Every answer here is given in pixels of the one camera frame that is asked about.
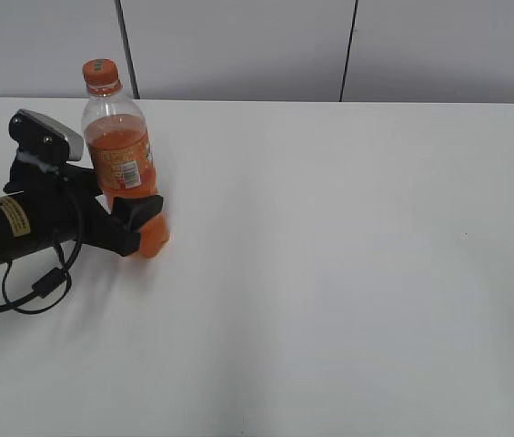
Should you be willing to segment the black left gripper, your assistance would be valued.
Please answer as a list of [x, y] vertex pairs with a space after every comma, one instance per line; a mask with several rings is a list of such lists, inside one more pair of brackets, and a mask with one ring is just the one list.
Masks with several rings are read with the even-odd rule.
[[117, 197], [106, 210], [97, 199], [102, 191], [92, 168], [53, 167], [29, 154], [16, 155], [10, 169], [5, 192], [16, 191], [32, 214], [31, 223], [50, 239], [72, 239], [123, 257], [139, 251], [139, 230], [162, 212], [164, 203], [160, 195]]

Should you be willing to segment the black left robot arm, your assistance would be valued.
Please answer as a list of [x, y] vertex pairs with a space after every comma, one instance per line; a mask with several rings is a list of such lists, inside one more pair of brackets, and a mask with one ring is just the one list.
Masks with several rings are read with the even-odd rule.
[[0, 265], [74, 240], [120, 256], [140, 250], [141, 228], [158, 216], [163, 198], [116, 198], [110, 211], [98, 201], [96, 173], [65, 163], [56, 171], [15, 160], [0, 198]]

